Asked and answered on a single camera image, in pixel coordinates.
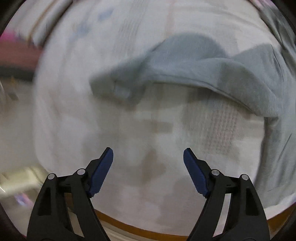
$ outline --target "gray cloth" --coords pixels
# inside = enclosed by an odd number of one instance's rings
[[[91,80],[94,95],[136,102],[152,83],[204,87],[265,117],[265,138],[255,187],[264,207],[296,191],[295,35],[277,9],[261,18],[281,45],[260,45],[229,57],[198,34],[173,36],[146,53]]]

